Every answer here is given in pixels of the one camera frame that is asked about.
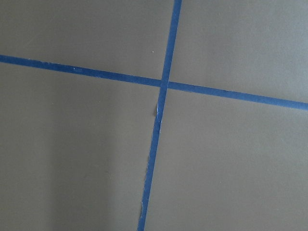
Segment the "brown paper table cover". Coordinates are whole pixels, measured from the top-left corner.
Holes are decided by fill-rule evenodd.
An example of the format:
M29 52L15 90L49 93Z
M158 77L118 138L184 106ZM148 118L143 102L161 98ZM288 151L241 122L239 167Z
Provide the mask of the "brown paper table cover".
M305 0L181 0L169 82L308 103ZM0 55L161 81L174 0L3 0ZM0 62L0 228L136 231L160 87ZM167 90L144 231L305 231L308 110Z

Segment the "long blue tape strip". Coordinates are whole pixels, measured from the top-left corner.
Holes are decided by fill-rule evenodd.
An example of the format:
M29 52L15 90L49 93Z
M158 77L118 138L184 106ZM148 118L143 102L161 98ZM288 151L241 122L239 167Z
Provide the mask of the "long blue tape strip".
M157 104L156 104L156 117L154 121L153 132L152 132L151 146L149 150L147 170L146 170L144 188L143 188L143 194L142 194L142 200L141 200L141 213L140 213L140 217L139 217L139 221L137 225L137 231L143 231L145 229L147 210L148 210L152 180L153 180L153 175L154 175L154 166L155 166L155 160L156 160L157 149L158 149L158 144L159 144L161 124L162 124L164 107L165 107L165 102L166 102L169 77L170 77L174 47L175 47L179 18L180 18L181 5L182 5L182 1L180 0L174 1L170 28L169 28L168 41L167 41L167 47L166 47L166 53L165 53L165 59L164 59L164 66L163 66L162 77L161 77L161 84L160 84L159 95L158 95Z

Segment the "crossing blue tape strip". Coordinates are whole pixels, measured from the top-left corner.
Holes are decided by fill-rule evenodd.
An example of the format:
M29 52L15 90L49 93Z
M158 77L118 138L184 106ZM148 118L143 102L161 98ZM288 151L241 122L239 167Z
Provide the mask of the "crossing blue tape strip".
M128 82L128 83L136 83L136 84L153 86L153 87L161 86L161 81L158 79L119 74L119 73L95 70L95 69L90 69L90 68L83 68L83 67L78 67L78 66L43 62L43 61L37 61L37 60L25 59L25 58L13 57L13 56L6 56L6 55L1 55L0 61L2 63L7 63L7 64L15 64L15 65L20 65L20 66L46 69L46 70L52 70L52 71L58 71L58 72L76 74L76 75L89 76L89 77L110 79L110 80L116 80L116 81L122 81L122 82ZM300 109L300 110L305 110L305 111L308 109L308 104L304 102L278 99L278 98L272 98L272 97L267 97L267 96L260 96L260 95L242 93L242 92L221 90L221 89L215 89L215 88L209 88L209 87L195 86L195 85L178 83L178 82L169 82L168 88L172 90L187 91L187 92L193 92L193 93L199 93L199 94L218 96L218 97L223 97L223 98L249 101L249 102L254 102L254 103L263 103L263 104L269 104L269 105L275 105L275 106L281 106L281 107L287 107L287 108Z

